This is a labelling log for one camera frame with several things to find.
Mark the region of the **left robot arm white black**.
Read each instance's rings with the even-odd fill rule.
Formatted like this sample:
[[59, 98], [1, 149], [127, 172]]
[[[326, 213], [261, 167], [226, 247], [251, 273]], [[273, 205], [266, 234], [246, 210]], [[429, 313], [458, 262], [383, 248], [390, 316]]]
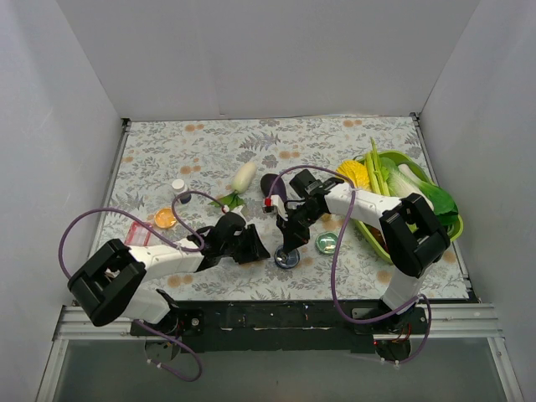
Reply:
[[256, 227], [241, 214], [228, 212], [216, 224], [170, 245], [128, 246], [109, 240], [72, 274], [68, 289], [97, 327], [125, 317], [168, 335], [177, 328], [178, 306], [165, 291], [143, 289], [142, 283], [205, 271], [224, 257], [238, 265], [270, 257]]

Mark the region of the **blue round pill box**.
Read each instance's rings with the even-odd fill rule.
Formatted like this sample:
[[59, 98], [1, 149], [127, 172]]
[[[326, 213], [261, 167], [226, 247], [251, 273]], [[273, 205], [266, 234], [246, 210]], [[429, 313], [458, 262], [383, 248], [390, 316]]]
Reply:
[[285, 270], [295, 268], [299, 264], [300, 259], [299, 250], [292, 250], [286, 253], [283, 250], [283, 245], [280, 245], [274, 254], [276, 265]]

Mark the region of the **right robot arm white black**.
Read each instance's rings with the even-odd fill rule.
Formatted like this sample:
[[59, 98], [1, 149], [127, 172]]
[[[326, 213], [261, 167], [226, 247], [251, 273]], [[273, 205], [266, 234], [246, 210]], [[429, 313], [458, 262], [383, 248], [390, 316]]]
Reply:
[[360, 318], [358, 324], [380, 322], [387, 332], [398, 332], [410, 321], [410, 309], [424, 298], [420, 289], [428, 268], [450, 247], [446, 230], [425, 199], [417, 193], [404, 198], [379, 195], [353, 186], [350, 178], [331, 172], [321, 182], [312, 176], [314, 166], [298, 165], [291, 180], [294, 191], [304, 199], [297, 209], [287, 210], [281, 197], [268, 193], [263, 209], [277, 212], [283, 235], [282, 250], [288, 254], [305, 245], [309, 228], [324, 214], [340, 215], [379, 229], [396, 271], [380, 301], [379, 316]]

